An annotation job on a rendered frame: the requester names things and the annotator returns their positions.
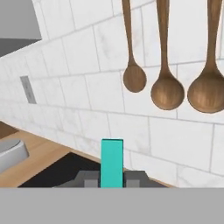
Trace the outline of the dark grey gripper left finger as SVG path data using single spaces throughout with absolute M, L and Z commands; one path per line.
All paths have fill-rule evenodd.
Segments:
M 98 188 L 100 186 L 100 172 L 99 171 L 79 171 L 75 179 L 67 181 L 59 187 L 90 187 Z

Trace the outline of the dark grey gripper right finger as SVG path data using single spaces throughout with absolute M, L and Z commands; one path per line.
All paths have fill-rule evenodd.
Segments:
M 145 171 L 125 171 L 123 173 L 124 187 L 164 187 L 164 185 L 149 179 Z

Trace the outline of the teal spatula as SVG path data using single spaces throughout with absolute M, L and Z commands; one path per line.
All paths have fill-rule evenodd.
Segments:
M 123 140 L 101 140 L 101 188 L 123 187 Z

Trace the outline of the black hob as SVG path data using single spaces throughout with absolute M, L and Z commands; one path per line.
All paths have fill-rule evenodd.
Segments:
M 68 153 L 34 177 L 26 180 L 20 187 L 60 187 L 75 179 L 79 171 L 99 171 L 101 187 L 101 164 L 74 153 Z

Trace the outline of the medium wooden spoon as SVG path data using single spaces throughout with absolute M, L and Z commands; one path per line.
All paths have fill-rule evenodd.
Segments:
M 170 0 L 157 0 L 157 21 L 161 48 L 161 67 L 150 96 L 160 109 L 176 109 L 184 100 L 183 85 L 174 77 L 168 65 L 168 24 Z

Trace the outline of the small wooden spoon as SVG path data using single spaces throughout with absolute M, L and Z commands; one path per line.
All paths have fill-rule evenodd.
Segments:
M 122 12 L 129 52 L 128 65 L 123 74 L 123 84 L 130 92 L 139 93 L 146 86 L 146 74 L 136 63 L 133 54 L 130 0 L 122 0 Z

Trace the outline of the large wooden spoon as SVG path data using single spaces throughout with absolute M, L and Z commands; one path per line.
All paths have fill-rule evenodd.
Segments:
M 217 32 L 222 0 L 207 0 L 206 63 L 187 91 L 191 106 L 201 113 L 217 113 L 224 109 L 224 76 L 216 64 Z

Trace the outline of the grey range hood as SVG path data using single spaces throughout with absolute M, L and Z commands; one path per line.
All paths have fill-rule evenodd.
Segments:
M 0 0 L 0 58 L 41 39 L 32 0 Z

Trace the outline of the grey wall socket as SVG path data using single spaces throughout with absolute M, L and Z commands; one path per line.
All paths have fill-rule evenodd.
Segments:
M 24 93 L 26 95 L 27 101 L 30 104 L 36 104 L 36 99 L 32 90 L 32 85 L 30 83 L 29 77 L 28 76 L 21 76 L 20 80 L 22 82 L 22 86 L 24 89 Z

